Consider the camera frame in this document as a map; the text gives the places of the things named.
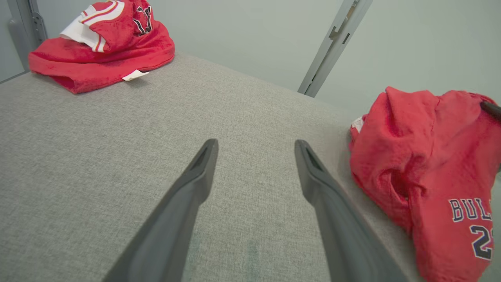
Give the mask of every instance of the red shirt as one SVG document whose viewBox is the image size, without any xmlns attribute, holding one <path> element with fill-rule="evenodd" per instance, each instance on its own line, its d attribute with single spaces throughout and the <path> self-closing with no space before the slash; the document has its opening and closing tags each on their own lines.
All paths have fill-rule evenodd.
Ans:
<svg viewBox="0 0 501 282">
<path fill-rule="evenodd" d="M 30 69 L 73 93 L 122 81 L 172 61 L 174 42 L 145 0 L 95 3 L 29 54 Z"/>
<path fill-rule="evenodd" d="M 501 123 L 481 110 L 484 100 L 493 103 L 388 87 L 351 128 L 356 183 L 412 237 L 428 281 L 477 281 L 492 258 Z"/>
</svg>

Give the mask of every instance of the gray fabric surface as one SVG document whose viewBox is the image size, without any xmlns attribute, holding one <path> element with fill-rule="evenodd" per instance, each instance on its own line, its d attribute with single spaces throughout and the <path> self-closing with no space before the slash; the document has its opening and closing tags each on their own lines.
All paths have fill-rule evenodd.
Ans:
<svg viewBox="0 0 501 282">
<path fill-rule="evenodd" d="M 327 281 L 294 141 L 307 140 L 411 280 L 411 241 L 350 177 L 348 120 L 314 99 L 177 53 L 73 95 L 0 85 L 0 281 L 98 281 L 208 138 L 219 157 L 184 281 Z"/>
</svg>

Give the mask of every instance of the clothing tag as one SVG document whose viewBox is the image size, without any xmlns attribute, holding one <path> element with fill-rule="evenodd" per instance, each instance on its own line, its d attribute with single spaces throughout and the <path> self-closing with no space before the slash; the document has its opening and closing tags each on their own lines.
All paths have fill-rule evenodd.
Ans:
<svg viewBox="0 0 501 282">
<path fill-rule="evenodd" d="M 358 119 L 354 120 L 351 123 L 351 126 L 356 128 L 358 133 L 360 133 L 360 131 L 362 130 L 362 126 L 364 126 L 364 120 L 362 119 L 362 117 L 359 117 Z"/>
<path fill-rule="evenodd" d="M 131 80 L 133 80 L 135 78 L 141 77 L 143 75 L 147 75 L 148 73 L 149 72 L 140 72 L 138 70 L 135 70 L 135 71 L 131 72 L 130 74 L 122 77 L 122 79 L 125 80 L 125 81 L 131 81 Z"/>
</svg>

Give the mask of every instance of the white wall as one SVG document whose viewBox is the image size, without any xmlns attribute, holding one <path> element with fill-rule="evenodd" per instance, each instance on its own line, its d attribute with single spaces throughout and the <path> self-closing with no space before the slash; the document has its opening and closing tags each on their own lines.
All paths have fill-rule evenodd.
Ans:
<svg viewBox="0 0 501 282">
<path fill-rule="evenodd" d="M 11 20 L 11 10 L 7 1 L 0 2 L 0 81 L 6 80 L 24 72 L 23 65 L 11 39 L 8 22 Z"/>
<path fill-rule="evenodd" d="M 150 0 L 176 49 L 297 91 L 341 0 Z"/>
<path fill-rule="evenodd" d="M 59 37 L 59 33 L 65 27 L 95 2 L 105 2 L 105 0 L 37 0 L 48 38 Z"/>
<path fill-rule="evenodd" d="M 374 0 L 316 99 L 366 113 L 386 86 L 501 103 L 501 1 Z"/>
</svg>

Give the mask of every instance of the chicago bulls jersey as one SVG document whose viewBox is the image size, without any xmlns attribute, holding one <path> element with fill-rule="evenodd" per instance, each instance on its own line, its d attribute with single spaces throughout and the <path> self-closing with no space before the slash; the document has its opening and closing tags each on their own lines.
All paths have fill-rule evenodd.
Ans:
<svg viewBox="0 0 501 282">
<path fill-rule="evenodd" d="M 412 237 L 428 281 L 477 281 L 493 257 L 501 123 L 483 100 L 388 87 L 350 128 L 355 182 Z"/>
<path fill-rule="evenodd" d="M 135 70 L 174 58 L 174 43 L 146 0 L 98 2 L 29 55 L 33 72 L 51 76 L 73 93 L 122 81 Z"/>
</svg>

